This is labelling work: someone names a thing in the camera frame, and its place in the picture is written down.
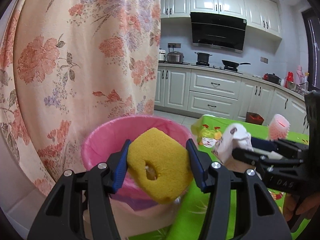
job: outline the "frying pan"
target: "frying pan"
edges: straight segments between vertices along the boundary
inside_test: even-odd
[[[222,60],[222,63],[226,67],[237,68],[239,65],[251,65],[251,63],[236,63],[232,61]]]

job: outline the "human hand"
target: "human hand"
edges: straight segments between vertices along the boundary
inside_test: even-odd
[[[283,205],[283,215],[286,221],[291,220],[297,202],[291,194],[286,194]],[[306,213],[306,219],[311,219],[316,213],[320,205],[320,192],[314,193],[307,197],[302,204],[297,208],[296,215]]]

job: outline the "sponge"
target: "sponge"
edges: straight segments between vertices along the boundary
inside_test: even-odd
[[[130,144],[127,163],[138,186],[160,204],[174,201],[193,179],[187,150],[157,128]]]

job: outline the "floor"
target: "floor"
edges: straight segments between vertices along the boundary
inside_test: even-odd
[[[196,122],[196,118],[179,115],[179,114],[171,114],[167,112],[154,111],[154,115],[167,118],[169,120],[175,121],[183,126],[187,127],[189,130],[191,129],[191,125]]]

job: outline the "electrical outlet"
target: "electrical outlet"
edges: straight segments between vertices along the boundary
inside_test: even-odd
[[[168,48],[180,49],[181,43],[168,43]]]
[[[263,63],[268,64],[268,61],[269,61],[269,60],[268,60],[267,58],[265,58],[265,57],[261,57],[261,58],[260,58],[260,61],[263,62]]]

